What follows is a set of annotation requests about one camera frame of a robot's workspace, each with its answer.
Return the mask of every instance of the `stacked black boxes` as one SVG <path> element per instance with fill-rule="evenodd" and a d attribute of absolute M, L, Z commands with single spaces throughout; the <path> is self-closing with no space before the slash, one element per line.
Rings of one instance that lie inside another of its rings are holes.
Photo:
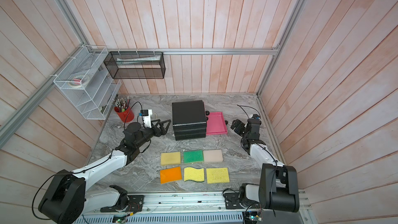
<path fill-rule="evenodd" d="M 173 102 L 173 129 L 176 140 L 206 137 L 206 114 L 203 101 Z"/>

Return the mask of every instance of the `metal rail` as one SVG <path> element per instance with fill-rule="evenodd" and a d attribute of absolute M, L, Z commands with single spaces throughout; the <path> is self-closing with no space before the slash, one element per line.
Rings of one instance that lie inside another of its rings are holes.
<path fill-rule="evenodd" d="M 78 24 L 75 16 L 72 13 L 72 10 L 69 8 L 68 4 L 66 3 L 65 0 L 55 0 L 59 8 L 61 9 L 61 12 L 64 14 L 65 18 L 67 21 L 70 23 L 71 27 L 73 28 L 77 38 L 81 42 L 80 45 L 83 44 L 88 44 L 86 35 L 84 35 L 84 32 L 82 31 L 82 28 Z"/>
<path fill-rule="evenodd" d="M 68 64 L 77 52 L 82 47 L 77 47 L 71 56 L 66 59 L 61 66 L 55 71 L 55 74 L 61 72 L 61 70 Z M 0 149 L 7 141 L 14 135 L 19 127 L 26 121 L 30 114 L 36 109 L 36 107 L 43 101 L 45 97 L 55 87 L 53 83 L 55 76 L 50 75 L 47 79 L 37 88 L 37 90 L 4 122 L 5 124 L 0 129 Z"/>
<path fill-rule="evenodd" d="M 276 55 L 278 48 L 139 48 L 109 49 L 111 51 L 163 52 L 164 55 Z"/>
<path fill-rule="evenodd" d="M 295 9 L 293 11 L 293 14 L 289 20 L 289 23 L 286 27 L 285 32 L 283 33 L 283 36 L 281 38 L 281 42 L 278 45 L 278 53 L 272 57 L 271 63 L 267 69 L 267 72 L 260 84 L 260 89 L 257 92 L 257 95 L 261 95 L 264 92 L 264 88 L 266 87 L 266 84 L 269 80 L 269 78 L 271 77 L 271 73 L 276 65 L 276 63 L 278 62 L 279 56 L 281 55 L 284 47 L 286 46 L 286 42 L 289 39 L 289 37 L 291 36 L 291 33 L 293 32 L 294 27 L 296 26 L 296 23 L 301 15 L 301 12 L 303 11 L 303 8 L 306 4 L 307 0 L 298 0 L 297 4 L 295 6 Z"/>

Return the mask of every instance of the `vented metal panel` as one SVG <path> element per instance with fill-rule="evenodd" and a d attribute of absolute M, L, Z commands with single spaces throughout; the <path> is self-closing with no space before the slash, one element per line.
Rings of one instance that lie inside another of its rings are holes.
<path fill-rule="evenodd" d="M 108 224 L 112 223 L 114 215 L 85 215 L 90 224 Z M 241 212 L 214 212 L 214 213 L 168 213 L 168 214 L 135 214 L 127 217 L 126 223 L 242 223 L 243 216 Z M 83 217 L 79 217 L 74 223 L 85 223 Z"/>

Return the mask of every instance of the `white robotic arm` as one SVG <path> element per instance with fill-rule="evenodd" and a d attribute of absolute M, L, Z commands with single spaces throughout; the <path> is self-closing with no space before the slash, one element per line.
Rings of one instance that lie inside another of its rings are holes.
<path fill-rule="evenodd" d="M 81 214 L 102 207 L 113 206 L 116 211 L 124 211 L 129 199 L 123 188 L 111 185 L 105 190 L 86 191 L 109 173 L 131 163 L 143 144 L 167 133 L 170 123 L 171 120 L 154 120 L 151 127 L 130 123 L 123 131 L 125 138 L 110 154 L 72 172 L 58 172 L 39 204 L 39 211 L 58 224 L 71 224 Z"/>
<path fill-rule="evenodd" d="M 231 125 L 231 129 L 242 137 L 242 148 L 261 167 L 260 184 L 242 184 L 239 190 L 240 202 L 254 201 L 259 202 L 263 208 L 297 212 L 299 188 L 296 169 L 286 166 L 271 154 L 266 144 L 260 140 L 260 125 L 260 116 L 257 114 L 252 115 L 246 124 L 237 119 Z M 277 187 L 277 179 L 285 187 Z"/>

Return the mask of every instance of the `marble tabletop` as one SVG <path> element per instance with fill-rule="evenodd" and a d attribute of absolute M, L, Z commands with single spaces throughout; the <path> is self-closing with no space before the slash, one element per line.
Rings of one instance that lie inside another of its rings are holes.
<path fill-rule="evenodd" d="M 157 117 L 163 121 L 172 119 L 172 102 L 203 100 L 205 109 L 210 112 L 222 112 L 224 119 L 228 121 L 227 135 L 213 135 L 206 138 L 176 141 L 174 138 L 173 127 L 170 125 L 165 136 L 153 137 L 150 147 L 129 165 L 118 169 L 102 180 L 98 181 L 90 190 L 97 190 L 116 184 L 123 187 L 128 192 L 160 192 L 160 191 L 218 191 L 225 188 L 238 189 L 242 183 L 256 183 L 260 181 L 261 168 L 256 161 L 250 157 L 240 146 L 241 137 L 238 136 L 230 127 L 235 119 L 246 122 L 246 114 L 239 105 L 247 105 L 258 109 L 256 95 L 131 95 L 131 102 L 140 101 L 143 109 L 152 109 Z M 137 116 L 141 107 L 136 104 L 132 110 Z M 245 108 L 250 115 L 256 113 L 255 110 Z M 115 111 L 112 110 L 105 127 L 101 133 L 97 145 L 95 146 L 90 163 L 109 154 L 113 148 L 117 147 L 123 139 L 123 122 Z M 260 139 L 263 140 L 268 148 L 269 139 L 264 124 L 261 125 Z M 176 167 L 160 166 L 160 153 L 177 152 L 190 150 L 212 150 L 221 149 L 224 161 L 221 163 L 192 163 L 179 165 L 194 168 L 220 168 L 227 167 L 229 171 L 229 183 L 207 184 L 193 181 L 176 181 L 160 184 L 160 170 Z"/>

